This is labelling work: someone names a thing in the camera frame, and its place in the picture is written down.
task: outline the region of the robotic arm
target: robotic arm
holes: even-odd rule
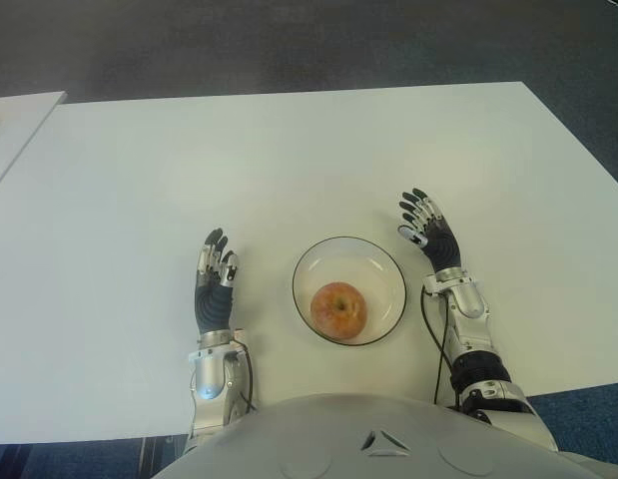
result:
[[[185,452],[252,409],[253,372],[245,334],[229,326],[239,262],[232,251],[222,257],[227,242],[222,229],[213,230],[198,261],[194,300],[199,349],[189,355],[195,365],[191,393],[196,412]]]
[[[446,219],[422,190],[403,193],[399,205],[408,225],[398,232],[430,259],[435,274],[424,279],[423,295],[445,298],[447,324],[439,343],[450,368],[459,410],[553,451],[557,445],[521,388],[513,383],[488,332],[490,310],[475,281],[461,267],[459,245]]]

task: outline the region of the black cable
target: black cable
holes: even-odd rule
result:
[[[245,396],[244,396],[244,394],[242,392],[240,392],[240,397],[242,397],[242,399],[247,403],[247,406],[249,406],[254,411],[258,412],[258,409],[255,406],[253,406],[252,402],[250,402],[248,399],[245,398]]]
[[[444,334],[441,337],[441,348],[443,350],[444,346],[446,345],[446,333],[448,332],[448,298],[445,296],[444,297],[446,299],[446,321],[444,322]],[[439,354],[439,364],[437,364],[437,382],[435,382],[435,396],[433,398],[432,403],[433,404],[437,404],[437,394],[439,393],[439,381],[441,379],[441,362],[443,359],[443,355]]]
[[[424,318],[424,323],[426,324],[426,328],[428,329],[428,332],[430,333],[430,337],[435,342],[435,346],[437,346],[437,349],[441,353],[443,359],[446,361],[446,365],[448,366],[448,369],[451,369],[452,364],[450,363],[450,359],[448,359],[448,356],[446,355],[446,351],[444,351],[443,347],[441,347],[441,344],[439,344],[439,341],[437,340],[437,336],[435,336],[435,333],[432,332],[432,328],[430,327],[430,323],[428,322],[428,316],[426,315],[426,308],[424,307],[424,295],[425,294],[426,294],[426,289],[424,286],[422,286],[421,294],[419,295],[419,307],[421,307],[421,315]]]
[[[247,414],[249,414],[251,409],[256,411],[252,403],[253,401],[253,365],[251,364],[251,355],[249,354],[249,348],[243,342],[240,342],[237,339],[234,339],[234,342],[236,342],[237,344],[239,344],[241,347],[245,349],[245,357],[247,358],[247,366],[249,367],[249,398],[245,398],[244,395],[240,393],[242,398],[247,403]]]
[[[437,336],[435,336],[435,333],[432,331],[432,328],[430,327],[430,323],[428,322],[428,316],[426,315],[426,307],[424,306],[424,295],[425,294],[427,294],[426,289],[424,286],[422,286],[421,293],[419,295],[419,307],[421,308],[421,316],[424,319],[424,324],[426,324],[426,328],[428,329],[428,332],[430,333],[430,337],[432,338],[435,345],[437,346],[437,349],[439,350],[439,366],[437,368],[437,383],[435,384],[435,397],[434,397],[434,403],[436,404],[437,403],[437,393],[439,391],[439,381],[441,378],[441,361],[443,359],[446,362],[446,365],[448,366],[448,370],[450,371],[452,371],[452,364],[450,363],[450,359],[448,358],[446,351],[444,351],[442,344],[439,344],[439,340],[437,339]],[[446,342],[446,333],[448,332],[448,315],[449,315],[448,298],[445,297],[445,299],[446,299],[446,322],[444,325],[444,334],[443,334],[443,339],[442,339],[443,344],[445,344]],[[457,393],[457,391],[455,391],[455,409],[459,410],[459,394]]]

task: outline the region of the bowl rim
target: bowl rim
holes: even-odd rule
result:
[[[298,267],[300,266],[300,263],[302,262],[302,260],[304,259],[304,257],[309,253],[309,251],[311,251],[314,247],[318,246],[319,244],[322,244],[323,242],[326,241],[330,241],[330,240],[340,240],[340,239],[349,239],[349,240],[360,240],[360,241],[364,241],[367,242],[373,246],[375,246],[377,249],[379,249],[380,251],[382,251],[384,254],[386,254],[388,256],[388,258],[393,262],[393,264],[395,265],[395,267],[397,268],[397,272],[399,272],[399,276],[401,277],[401,283],[404,287],[404,302],[401,306],[401,311],[399,312],[399,316],[397,317],[397,320],[395,321],[395,324],[387,331],[385,332],[382,336],[377,337],[376,339],[372,340],[372,341],[367,341],[367,342],[361,342],[359,344],[345,344],[343,342],[339,342],[336,341],[324,334],[321,334],[319,331],[315,330],[305,319],[305,317],[302,315],[302,312],[300,311],[300,305],[298,304],[298,300],[296,299],[296,273],[298,272]],[[408,302],[408,289],[406,288],[406,280],[404,279],[404,274],[401,272],[401,268],[399,267],[399,264],[397,264],[397,261],[395,261],[395,258],[392,257],[392,255],[386,251],[383,247],[381,247],[378,244],[375,244],[372,241],[369,241],[368,239],[364,239],[364,238],[360,238],[360,237],[351,237],[351,236],[347,236],[347,235],[342,235],[342,236],[338,236],[338,237],[330,237],[330,238],[326,238],[326,239],[322,239],[318,242],[316,242],[315,244],[313,244],[312,246],[310,246],[303,254],[302,256],[300,256],[300,259],[298,259],[298,262],[296,263],[296,267],[293,270],[293,276],[291,278],[291,293],[293,296],[293,303],[296,306],[296,311],[298,312],[298,314],[300,315],[300,318],[302,319],[303,323],[315,334],[317,334],[319,337],[321,337],[322,339],[327,340],[328,342],[332,342],[333,344],[338,344],[340,346],[366,346],[368,344],[373,344],[374,342],[378,342],[381,339],[384,339],[385,337],[387,337],[389,334],[392,333],[392,331],[397,327],[397,325],[401,322],[401,319],[404,316],[404,312],[406,310],[406,303]]]

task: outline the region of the apple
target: apple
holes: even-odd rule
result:
[[[315,293],[310,302],[315,328],[332,339],[351,339],[366,325],[364,296],[347,282],[332,282]]]

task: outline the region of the white desk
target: white desk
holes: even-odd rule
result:
[[[618,185],[522,84],[66,105],[0,188],[0,442],[186,432],[216,226],[242,260],[233,326],[259,404],[430,400],[430,268],[395,232],[412,186],[446,213],[527,394],[618,381]],[[405,316],[378,343],[332,344],[295,310],[297,259],[336,235],[404,272]]]
[[[0,180],[64,97],[52,92],[0,98]]]

